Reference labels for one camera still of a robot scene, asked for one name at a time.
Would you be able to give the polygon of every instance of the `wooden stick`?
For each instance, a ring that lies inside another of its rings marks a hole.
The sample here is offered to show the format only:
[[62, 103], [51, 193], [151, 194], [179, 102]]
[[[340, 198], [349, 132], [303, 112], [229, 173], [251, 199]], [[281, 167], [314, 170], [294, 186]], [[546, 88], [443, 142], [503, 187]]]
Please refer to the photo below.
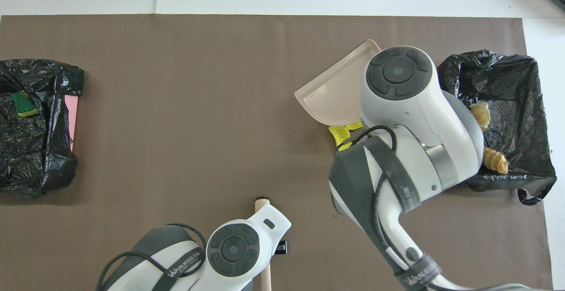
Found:
[[[261, 209], [261, 207], [266, 204], [270, 204], [269, 200], [266, 198], [260, 198], [255, 201], [255, 211]], [[261, 290], [262, 291], [272, 291], [271, 288], [271, 264], [268, 264], [265, 269], [261, 272]]]

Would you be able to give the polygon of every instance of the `green sponge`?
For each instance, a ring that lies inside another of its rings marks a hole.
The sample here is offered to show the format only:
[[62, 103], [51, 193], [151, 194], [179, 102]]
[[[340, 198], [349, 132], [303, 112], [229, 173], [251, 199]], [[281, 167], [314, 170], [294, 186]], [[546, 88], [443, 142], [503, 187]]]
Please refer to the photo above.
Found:
[[21, 116], [22, 118], [39, 114], [39, 110], [37, 110], [32, 98], [30, 98], [30, 95], [25, 92], [12, 94], [12, 101], [16, 105], [18, 116]]

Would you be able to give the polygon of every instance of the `trash bag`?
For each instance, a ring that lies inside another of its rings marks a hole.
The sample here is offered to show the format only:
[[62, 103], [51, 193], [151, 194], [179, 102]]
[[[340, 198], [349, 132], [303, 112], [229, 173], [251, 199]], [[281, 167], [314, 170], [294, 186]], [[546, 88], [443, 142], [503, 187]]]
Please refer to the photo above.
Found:
[[440, 87], [465, 106], [488, 103], [491, 120], [484, 131], [485, 145], [508, 160], [507, 175], [481, 167], [464, 183], [478, 192], [517, 189], [520, 201], [527, 205], [543, 199], [557, 177], [535, 59], [482, 50], [451, 55], [437, 71]]
[[[68, 186], [77, 158], [71, 152], [65, 94], [80, 96], [83, 70], [54, 60], [0, 61], [0, 190], [36, 197]], [[38, 114], [20, 117], [12, 99], [23, 92]]]

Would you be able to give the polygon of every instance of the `brown paper mat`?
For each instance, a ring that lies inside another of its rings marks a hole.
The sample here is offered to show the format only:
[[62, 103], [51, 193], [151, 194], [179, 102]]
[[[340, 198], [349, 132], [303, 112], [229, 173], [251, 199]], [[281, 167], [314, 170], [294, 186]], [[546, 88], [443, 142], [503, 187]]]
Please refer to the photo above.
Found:
[[[365, 234], [333, 210], [333, 139], [293, 95], [368, 38], [419, 47], [436, 63], [482, 48], [525, 54], [520, 19], [2, 17], [0, 59], [51, 58], [86, 77], [71, 186], [0, 196], [0, 289], [93, 289], [107, 261], [149, 229], [180, 222], [208, 237], [267, 195], [293, 223], [291, 253], [271, 263], [275, 291], [401, 290]], [[401, 221], [454, 283], [551, 288], [541, 204], [460, 186]]]

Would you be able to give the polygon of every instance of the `robotic arm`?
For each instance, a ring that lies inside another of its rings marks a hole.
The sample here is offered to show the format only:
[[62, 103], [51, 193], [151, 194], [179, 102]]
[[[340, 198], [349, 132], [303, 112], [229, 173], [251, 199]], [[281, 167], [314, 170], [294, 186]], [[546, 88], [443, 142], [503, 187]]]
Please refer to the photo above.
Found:
[[[198, 235], [203, 248], [183, 227]], [[290, 221], [269, 203], [248, 219], [228, 221], [218, 227], [208, 244], [193, 227], [157, 227], [132, 251], [109, 262], [96, 290], [251, 291], [252, 279], [269, 264], [289, 228]], [[109, 267], [121, 257], [126, 259], [104, 281]]]
[[[470, 290], [441, 275], [398, 217], [477, 173], [484, 146], [478, 123], [440, 90], [431, 58], [414, 47], [376, 54], [360, 95], [367, 130], [335, 153], [329, 175], [335, 205], [365, 231], [406, 291]], [[484, 291], [524, 289], [507, 284]]]

